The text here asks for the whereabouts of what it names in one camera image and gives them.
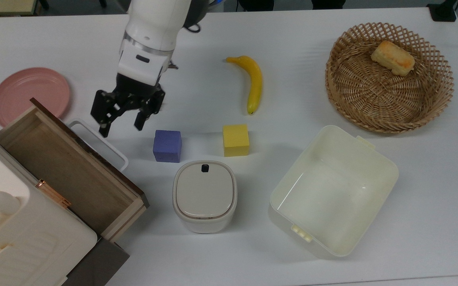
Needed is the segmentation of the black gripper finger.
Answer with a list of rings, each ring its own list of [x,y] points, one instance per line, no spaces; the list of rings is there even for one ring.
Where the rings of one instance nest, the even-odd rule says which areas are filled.
[[[145,122],[150,118],[150,116],[160,112],[164,97],[164,90],[158,89],[154,94],[151,95],[149,99],[140,99],[138,101],[140,107],[134,122],[136,129],[141,131],[145,125]]]
[[[112,122],[128,110],[127,105],[128,93],[97,90],[90,114],[98,123],[103,138],[109,135]]]

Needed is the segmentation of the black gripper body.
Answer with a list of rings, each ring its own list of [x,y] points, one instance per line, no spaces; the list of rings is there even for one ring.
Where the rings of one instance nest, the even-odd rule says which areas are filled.
[[[118,105],[125,105],[130,102],[131,95],[136,96],[138,100],[151,100],[152,103],[158,105],[163,102],[163,90],[160,84],[148,85],[122,74],[117,74],[116,87],[113,92],[116,94]]]

